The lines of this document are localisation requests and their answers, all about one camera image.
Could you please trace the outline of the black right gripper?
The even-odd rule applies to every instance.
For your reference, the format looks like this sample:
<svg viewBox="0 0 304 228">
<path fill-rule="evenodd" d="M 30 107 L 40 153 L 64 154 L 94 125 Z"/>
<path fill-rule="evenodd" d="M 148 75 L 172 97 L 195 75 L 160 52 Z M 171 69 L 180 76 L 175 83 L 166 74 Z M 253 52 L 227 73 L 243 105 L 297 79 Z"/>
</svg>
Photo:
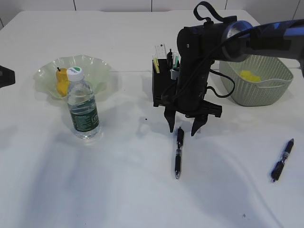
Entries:
<svg viewBox="0 0 304 228">
<path fill-rule="evenodd" d="M 176 92 L 177 81 L 173 82 L 169 87 L 167 87 L 163 91 L 162 95 L 173 96 L 176 94 Z M 193 121 L 191 136 L 194 136 L 197 130 L 206 124 L 208 114 L 214 115 L 218 118 L 220 118 L 222 114 L 222 106 L 203 100 L 201 96 L 193 92 L 193 89 L 183 93 L 182 96 L 175 99 L 171 103 L 163 100 L 162 102 L 163 106 L 165 106 L 164 117 L 168 122 L 171 133 L 174 130 L 176 111 L 191 117 L 196 116 Z"/>
</svg>

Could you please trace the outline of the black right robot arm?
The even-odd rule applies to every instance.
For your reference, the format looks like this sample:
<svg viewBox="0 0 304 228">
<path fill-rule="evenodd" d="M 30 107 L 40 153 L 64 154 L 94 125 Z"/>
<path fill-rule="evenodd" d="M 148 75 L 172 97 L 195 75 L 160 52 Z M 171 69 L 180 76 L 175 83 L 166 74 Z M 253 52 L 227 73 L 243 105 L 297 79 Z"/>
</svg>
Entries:
<svg viewBox="0 0 304 228">
<path fill-rule="evenodd" d="M 177 37 L 181 56 L 179 74 L 152 77 L 155 106 L 164 106 L 164 117 L 173 130 L 175 114 L 193 118 L 191 134 L 209 115 L 220 117 L 222 107 L 205 101 L 210 67 L 216 60 L 241 62 L 249 55 L 304 60 L 304 22 L 301 19 L 251 26 L 246 21 L 209 23 L 185 27 Z"/>
</svg>

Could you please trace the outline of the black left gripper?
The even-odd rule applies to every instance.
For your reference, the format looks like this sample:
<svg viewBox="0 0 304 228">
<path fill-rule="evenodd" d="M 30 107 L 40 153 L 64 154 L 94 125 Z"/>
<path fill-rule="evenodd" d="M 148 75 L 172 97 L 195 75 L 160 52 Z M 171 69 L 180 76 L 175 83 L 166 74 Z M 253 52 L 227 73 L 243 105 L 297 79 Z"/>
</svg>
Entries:
<svg viewBox="0 0 304 228">
<path fill-rule="evenodd" d="M 0 88 L 16 83 L 15 72 L 9 68 L 0 66 Z"/>
</svg>

